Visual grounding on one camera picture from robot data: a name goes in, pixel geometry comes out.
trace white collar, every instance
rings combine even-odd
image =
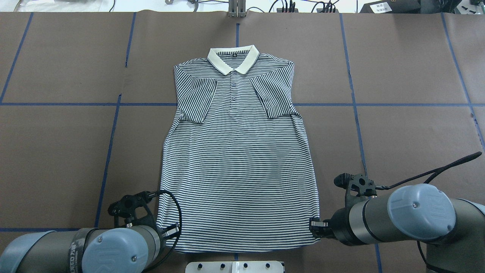
[[[244,61],[242,62],[242,64],[236,69],[233,69],[230,66],[228,66],[217,55],[217,53],[219,53],[219,52],[237,52],[237,51],[243,51],[243,50],[249,50],[249,53],[247,54],[247,56],[244,59]],[[207,59],[217,70],[219,70],[224,75],[229,74],[229,72],[231,72],[233,70],[235,70],[235,71],[237,71],[241,74],[246,74],[248,72],[248,70],[256,62],[258,56],[259,56],[259,51],[256,49],[256,47],[254,45],[252,45],[252,46],[239,47],[239,48],[210,49],[209,54],[207,56]]]

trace white mounting plate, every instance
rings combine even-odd
[[[285,269],[278,261],[220,261],[191,262],[185,267],[185,273],[284,273]]]

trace sticker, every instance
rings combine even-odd
[[[392,11],[391,7],[389,7],[389,4],[387,2],[370,5],[370,7],[374,13],[384,13]]]

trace shirt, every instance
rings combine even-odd
[[[178,105],[161,189],[182,209],[177,251],[263,252],[317,241],[309,218],[319,216],[318,192],[291,101],[293,71],[293,62],[254,45],[210,49],[174,67]],[[161,196],[157,224],[176,222],[176,206]]]

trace white floor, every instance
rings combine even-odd
[[[107,12],[113,6],[114,0],[20,0],[19,11],[44,11],[44,12]],[[315,3],[295,0],[296,8],[299,12],[311,12]],[[377,0],[359,0],[358,9],[362,8],[365,3],[375,2]],[[14,11],[19,0],[0,0],[0,11]],[[265,12],[270,9],[273,0],[246,0],[246,7],[258,7]],[[282,1],[275,4],[272,12],[281,7]],[[356,0],[339,0],[335,6],[341,13],[355,13],[357,10]],[[208,2],[200,3],[197,11],[227,11],[227,3]],[[461,13],[471,14],[469,11],[480,13],[480,7],[472,6],[469,0],[463,0],[458,5]],[[191,12],[194,6],[186,0],[174,0],[173,4],[166,4],[165,0],[116,0],[113,11],[115,12],[136,12],[141,10],[153,10],[163,12]]]

